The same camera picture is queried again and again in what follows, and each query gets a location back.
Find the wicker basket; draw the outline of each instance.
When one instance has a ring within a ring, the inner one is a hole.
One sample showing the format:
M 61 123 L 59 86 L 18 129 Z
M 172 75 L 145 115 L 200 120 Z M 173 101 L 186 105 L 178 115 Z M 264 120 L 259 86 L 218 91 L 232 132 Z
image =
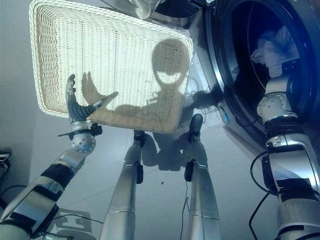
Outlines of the wicker basket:
M 176 128 L 193 56 L 188 36 L 64 0 L 32 1 L 29 20 L 35 89 L 42 111 L 68 117 L 65 87 L 75 74 L 79 104 L 101 98 L 109 102 L 89 121 L 160 133 Z

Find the floor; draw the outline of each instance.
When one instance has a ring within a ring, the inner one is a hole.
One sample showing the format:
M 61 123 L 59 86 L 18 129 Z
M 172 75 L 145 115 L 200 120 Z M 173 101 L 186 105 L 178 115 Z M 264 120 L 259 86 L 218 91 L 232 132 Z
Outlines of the floor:
M 78 2 L 96 6 L 103 4 L 98 0 Z M 46 115 L 37 104 L 30 48 L 29 4 L 29 0 L 0 1 L 0 147 L 10 147 L 13 151 L 11 169 L 1 182 L 1 189 L 29 183 L 71 146 L 67 137 L 57 137 L 69 132 L 68 120 Z M 178 129 L 172 134 L 147 133 L 149 137 L 142 149 L 144 181 L 136 188 L 135 239 L 180 238 L 186 194 L 184 166 L 190 160 L 184 154 L 188 142 L 183 133 L 188 130 L 192 114 L 202 113 L 201 139 L 208 156 L 222 239 L 251 240 L 248 221 L 264 195 L 249 174 L 254 155 L 224 128 L 215 107 L 190 108 L 195 92 L 209 91 L 197 53 L 193 63 Z M 58 200 L 60 214 L 104 220 L 123 159 L 133 142 L 133 131 L 103 126 L 103 134 L 96 137 L 96 142 L 94 152 L 87 157 L 85 165 Z M 259 164 L 254 174 L 258 181 L 263 181 Z M 10 201 L 18 193 L 19 189 L 13 189 L 3 198 Z M 188 184 L 189 198 L 190 193 L 191 185 Z M 275 197 L 268 197 L 253 221 L 260 240 L 276 236 L 275 206 Z M 184 211 L 183 221 L 182 239 L 186 239 L 188 210 Z M 54 220 L 48 231 L 73 236 L 75 240 L 97 240 L 101 227 L 98 222 L 68 216 Z

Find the washing machine door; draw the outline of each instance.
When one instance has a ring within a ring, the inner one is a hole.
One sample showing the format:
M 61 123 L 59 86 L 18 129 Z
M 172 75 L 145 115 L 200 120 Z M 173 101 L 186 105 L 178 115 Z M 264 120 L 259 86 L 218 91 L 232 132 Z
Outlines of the washing machine door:
M 319 124 L 312 124 L 320 116 L 319 13 L 317 0 L 216 0 L 205 9 L 211 63 L 225 102 L 238 127 L 260 145 L 265 134 L 256 109 L 271 77 L 269 69 L 254 63 L 251 55 L 263 34 L 276 34 L 284 26 L 299 55 L 281 65 L 294 83 L 293 110 L 314 135 L 311 138 L 320 133 Z

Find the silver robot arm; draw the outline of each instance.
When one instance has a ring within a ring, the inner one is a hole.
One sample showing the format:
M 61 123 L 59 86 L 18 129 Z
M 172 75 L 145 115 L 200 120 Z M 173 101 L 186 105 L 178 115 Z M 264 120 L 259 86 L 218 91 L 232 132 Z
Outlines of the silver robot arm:
M 266 132 L 264 183 L 278 197 L 278 240 L 319 239 L 320 167 L 290 105 L 289 76 L 272 78 L 257 107 Z
M 75 97 L 75 75 L 66 85 L 66 102 L 72 132 L 68 135 L 72 147 L 63 152 L 41 176 L 32 181 L 4 210 L 0 219 L 0 240 L 29 240 L 46 231 L 58 212 L 56 202 L 66 186 L 96 146 L 95 136 L 102 133 L 101 126 L 88 129 L 86 119 L 102 100 L 93 105 L 80 106 Z

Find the white cloth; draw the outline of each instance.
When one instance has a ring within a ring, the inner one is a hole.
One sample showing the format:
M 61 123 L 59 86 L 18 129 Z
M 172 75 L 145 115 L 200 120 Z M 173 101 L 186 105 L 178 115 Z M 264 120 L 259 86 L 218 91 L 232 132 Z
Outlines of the white cloth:
M 282 64 L 299 59 L 297 46 L 285 26 L 275 33 L 266 31 L 257 41 L 257 49 L 251 55 L 252 61 L 264 64 L 271 78 L 281 76 Z

